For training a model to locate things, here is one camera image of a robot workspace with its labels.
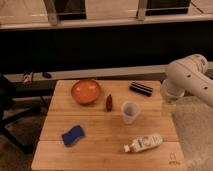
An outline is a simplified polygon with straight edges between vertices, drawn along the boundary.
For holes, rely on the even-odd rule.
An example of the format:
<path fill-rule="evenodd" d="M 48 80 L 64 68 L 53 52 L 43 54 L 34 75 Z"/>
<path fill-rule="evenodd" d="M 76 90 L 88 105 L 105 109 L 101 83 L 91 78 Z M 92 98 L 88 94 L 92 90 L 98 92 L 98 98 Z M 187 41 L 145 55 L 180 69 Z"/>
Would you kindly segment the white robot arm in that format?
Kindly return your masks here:
<path fill-rule="evenodd" d="M 160 87 L 163 116 L 171 115 L 175 102 L 186 91 L 213 108 L 213 80 L 205 75 L 207 70 L 208 61 L 200 54 L 189 55 L 166 66 L 166 79 Z"/>

